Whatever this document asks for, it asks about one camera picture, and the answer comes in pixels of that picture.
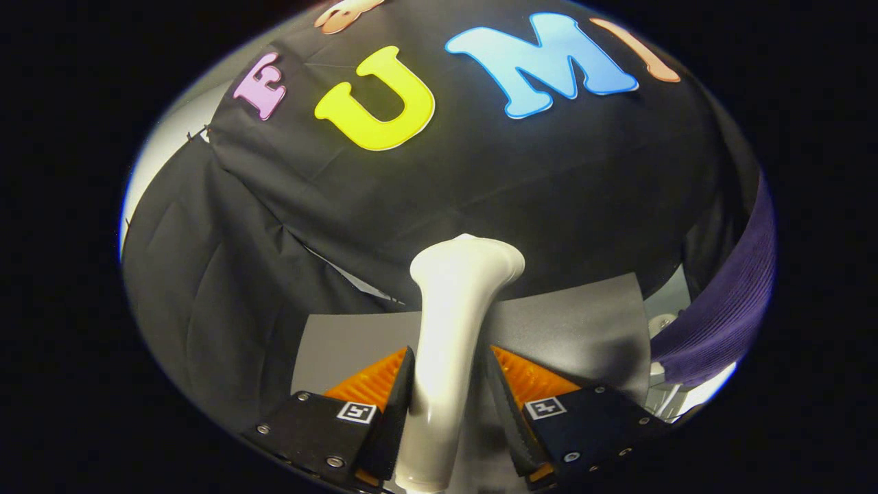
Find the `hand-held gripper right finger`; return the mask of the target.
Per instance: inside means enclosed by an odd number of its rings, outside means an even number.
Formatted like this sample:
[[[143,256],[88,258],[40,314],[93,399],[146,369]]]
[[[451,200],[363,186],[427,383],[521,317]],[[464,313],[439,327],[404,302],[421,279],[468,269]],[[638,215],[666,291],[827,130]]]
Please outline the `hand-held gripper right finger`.
[[[514,471],[530,490],[583,484],[670,432],[617,388],[562,377],[499,345],[487,349],[487,384]]]

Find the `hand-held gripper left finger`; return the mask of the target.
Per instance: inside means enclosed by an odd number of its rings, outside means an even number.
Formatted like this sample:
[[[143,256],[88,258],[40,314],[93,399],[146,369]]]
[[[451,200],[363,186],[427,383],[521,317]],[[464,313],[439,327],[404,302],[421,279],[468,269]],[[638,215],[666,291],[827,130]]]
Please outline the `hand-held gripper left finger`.
[[[413,349],[402,347],[326,392],[294,392],[242,437],[330,490],[385,491],[399,455],[414,367]]]

